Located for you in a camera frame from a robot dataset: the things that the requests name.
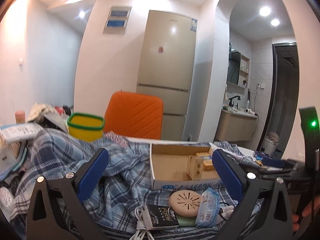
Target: yellow basket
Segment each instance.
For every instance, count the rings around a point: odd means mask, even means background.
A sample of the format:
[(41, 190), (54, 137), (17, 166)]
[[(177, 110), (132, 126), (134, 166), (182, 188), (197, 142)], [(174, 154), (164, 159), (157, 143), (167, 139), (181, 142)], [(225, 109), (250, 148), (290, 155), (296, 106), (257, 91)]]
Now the yellow basket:
[(101, 116), (73, 113), (68, 119), (69, 133), (80, 140), (92, 142), (102, 137), (104, 123)]

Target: refrigerator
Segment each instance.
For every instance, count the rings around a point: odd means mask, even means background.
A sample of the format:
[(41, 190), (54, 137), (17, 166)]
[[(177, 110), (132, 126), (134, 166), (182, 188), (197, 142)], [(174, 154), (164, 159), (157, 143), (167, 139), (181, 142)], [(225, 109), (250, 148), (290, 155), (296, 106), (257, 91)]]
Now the refrigerator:
[(190, 97), (197, 20), (150, 10), (143, 40), (137, 93), (164, 103), (161, 139), (181, 140)]

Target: green rim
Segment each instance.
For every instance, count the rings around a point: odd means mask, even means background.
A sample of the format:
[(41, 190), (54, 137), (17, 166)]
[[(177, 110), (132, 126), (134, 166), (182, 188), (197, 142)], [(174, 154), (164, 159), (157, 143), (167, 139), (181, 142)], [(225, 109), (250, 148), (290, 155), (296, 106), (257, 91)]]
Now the green rim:
[[(79, 124), (74, 124), (71, 123), (72, 118), (74, 118), (75, 116), (85, 116), (85, 117), (92, 117), (95, 119), (99, 119), (102, 121), (102, 125), (99, 127), (95, 127), (95, 126), (82, 126)], [(105, 120), (103, 117), (101, 116), (97, 116), (94, 114), (84, 114), (84, 113), (73, 113), (69, 118), (68, 118), (68, 126), (74, 127), (74, 128), (78, 128), (78, 129), (82, 129), (82, 130), (89, 130), (89, 131), (100, 131), (104, 128), (104, 124), (105, 124)]]

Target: human hand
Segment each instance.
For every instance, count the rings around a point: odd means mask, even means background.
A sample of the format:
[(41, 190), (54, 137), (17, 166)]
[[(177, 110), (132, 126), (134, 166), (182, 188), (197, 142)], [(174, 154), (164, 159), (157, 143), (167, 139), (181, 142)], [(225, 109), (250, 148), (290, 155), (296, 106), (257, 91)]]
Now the human hand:
[[(320, 207), (320, 196), (317, 196), (315, 198), (315, 210)], [(306, 206), (304, 211), (302, 212), (303, 217), (307, 217), (308, 215), (311, 214), (311, 202)], [(297, 224), (299, 220), (299, 216), (292, 214), (292, 222), (293, 222), (293, 231), (296, 232), (299, 229), (299, 224)]]

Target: white cable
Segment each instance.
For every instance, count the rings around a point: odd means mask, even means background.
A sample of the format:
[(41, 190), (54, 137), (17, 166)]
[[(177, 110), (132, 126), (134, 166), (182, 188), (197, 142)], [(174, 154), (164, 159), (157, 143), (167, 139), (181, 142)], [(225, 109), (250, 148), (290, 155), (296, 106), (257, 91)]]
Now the white cable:
[(131, 236), (129, 240), (142, 240), (147, 234), (149, 240), (155, 240), (152, 236), (152, 234), (146, 229), (143, 218), (142, 218), (142, 212), (141, 207), (137, 207), (134, 210), (134, 215), (136, 216), (138, 222), (137, 222), (137, 232)]

